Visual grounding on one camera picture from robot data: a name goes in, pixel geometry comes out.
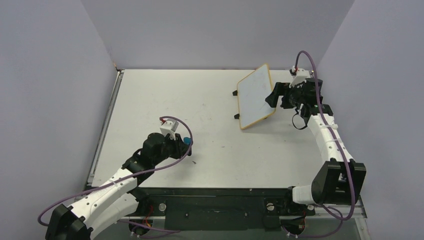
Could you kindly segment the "blue whiteboard eraser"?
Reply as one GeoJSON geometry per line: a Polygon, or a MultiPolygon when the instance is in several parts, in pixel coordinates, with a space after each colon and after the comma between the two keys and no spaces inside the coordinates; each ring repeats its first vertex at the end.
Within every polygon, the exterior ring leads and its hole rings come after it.
{"type": "Polygon", "coordinates": [[[184,142],[186,145],[190,145],[190,144],[192,143],[192,139],[191,139],[190,137],[184,137],[184,138],[183,138],[183,142],[184,142]]]}

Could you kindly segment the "yellow framed whiteboard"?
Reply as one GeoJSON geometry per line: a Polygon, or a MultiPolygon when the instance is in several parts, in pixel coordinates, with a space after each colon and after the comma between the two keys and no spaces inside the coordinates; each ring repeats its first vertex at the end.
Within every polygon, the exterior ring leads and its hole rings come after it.
{"type": "Polygon", "coordinates": [[[267,63],[236,84],[238,120],[241,130],[246,130],[276,112],[276,108],[266,102],[266,97],[272,93],[273,89],[274,84],[267,63]]]}

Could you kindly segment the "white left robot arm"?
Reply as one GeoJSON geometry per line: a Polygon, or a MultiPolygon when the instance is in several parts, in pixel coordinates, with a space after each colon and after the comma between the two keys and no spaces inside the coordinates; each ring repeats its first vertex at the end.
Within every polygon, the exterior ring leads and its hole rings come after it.
{"type": "Polygon", "coordinates": [[[158,171],[168,158],[178,163],[192,154],[193,140],[161,133],[151,133],[122,167],[100,187],[82,192],[83,198],[65,206],[54,205],[45,239],[91,240],[122,217],[143,215],[149,201],[141,196],[139,185],[158,171]]]}

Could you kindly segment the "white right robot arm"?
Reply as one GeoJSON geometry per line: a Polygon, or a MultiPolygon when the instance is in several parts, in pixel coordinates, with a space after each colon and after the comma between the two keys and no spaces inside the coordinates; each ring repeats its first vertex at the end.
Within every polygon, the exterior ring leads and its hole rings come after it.
{"type": "Polygon", "coordinates": [[[322,167],[311,184],[294,186],[291,194],[282,199],[282,207],[289,214],[302,205],[356,204],[367,173],[365,165],[347,151],[331,107],[322,103],[322,84],[322,80],[311,77],[294,85],[277,82],[265,98],[272,108],[281,100],[281,108],[295,110],[315,137],[322,159],[322,167]]]}

